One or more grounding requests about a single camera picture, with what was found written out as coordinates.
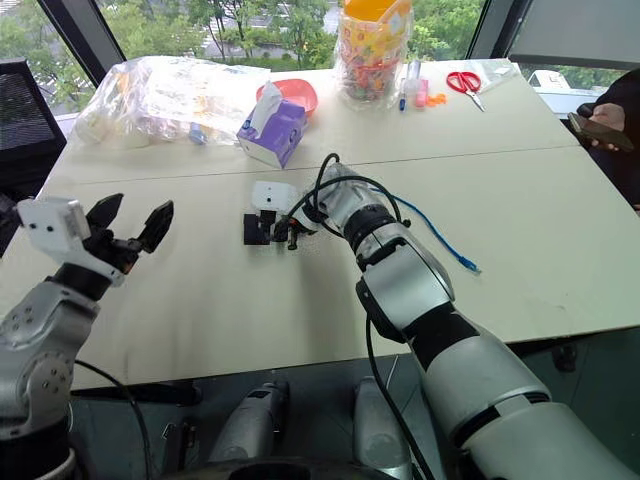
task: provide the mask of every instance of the plastic bag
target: plastic bag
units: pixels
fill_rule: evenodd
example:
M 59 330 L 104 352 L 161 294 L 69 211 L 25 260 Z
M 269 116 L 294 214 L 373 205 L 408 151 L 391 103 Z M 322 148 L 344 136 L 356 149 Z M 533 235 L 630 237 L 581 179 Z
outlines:
M 411 0 L 397 0 L 377 22 L 342 12 L 335 70 L 351 106 L 394 103 L 412 25 Z
M 85 143 L 120 148 L 154 140 L 230 145 L 269 70 L 187 57 L 141 57 L 114 65 L 78 116 Z
M 473 72 L 482 82 L 482 87 L 478 93 L 482 94 L 510 78 L 520 75 L 520 70 L 508 58 L 497 58 L 491 60 L 450 60 L 447 62 L 432 62 L 428 68 L 423 69 L 423 75 L 437 72 L 446 78 L 451 72 Z

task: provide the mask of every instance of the purple tissue box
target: purple tissue box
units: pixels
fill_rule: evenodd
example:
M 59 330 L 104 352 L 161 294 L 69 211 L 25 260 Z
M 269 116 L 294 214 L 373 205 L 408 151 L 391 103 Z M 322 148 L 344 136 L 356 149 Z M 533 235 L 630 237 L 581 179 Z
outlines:
M 278 111 L 264 126 L 260 138 L 256 138 L 257 132 L 251 127 L 252 117 L 253 112 L 238 131 L 238 141 L 243 150 L 250 157 L 284 168 L 307 126 L 304 107 L 282 100 Z

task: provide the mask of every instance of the scissors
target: scissors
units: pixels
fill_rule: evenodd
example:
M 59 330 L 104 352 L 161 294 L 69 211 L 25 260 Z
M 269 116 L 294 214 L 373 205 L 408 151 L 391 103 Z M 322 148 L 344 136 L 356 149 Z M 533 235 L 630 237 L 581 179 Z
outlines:
M 485 111 L 484 105 L 480 101 L 476 92 L 480 90 L 482 81 L 473 72 L 451 72 L 447 75 L 447 85 L 454 89 L 456 92 L 469 95 L 480 110 Z

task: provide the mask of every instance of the office chair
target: office chair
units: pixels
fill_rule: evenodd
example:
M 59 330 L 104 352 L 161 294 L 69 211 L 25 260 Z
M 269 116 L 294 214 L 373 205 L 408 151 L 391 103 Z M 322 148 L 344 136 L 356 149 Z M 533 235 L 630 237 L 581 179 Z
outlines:
M 11 203 L 38 194 L 66 143 L 26 60 L 0 60 L 0 257 L 18 227 Z

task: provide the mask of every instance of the person's hand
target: person's hand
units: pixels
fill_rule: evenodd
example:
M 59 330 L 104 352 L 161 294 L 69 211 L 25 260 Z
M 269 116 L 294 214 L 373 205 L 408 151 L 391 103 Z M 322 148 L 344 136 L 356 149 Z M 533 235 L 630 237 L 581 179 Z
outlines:
M 622 132 L 624 130 L 624 119 L 624 109 L 620 105 L 616 105 L 615 103 L 605 103 L 598 105 L 593 109 L 593 115 L 589 120 Z M 598 140 L 592 140 L 591 145 L 593 147 L 598 147 L 603 150 L 611 150 L 614 152 L 620 150 L 612 143 L 601 143 Z

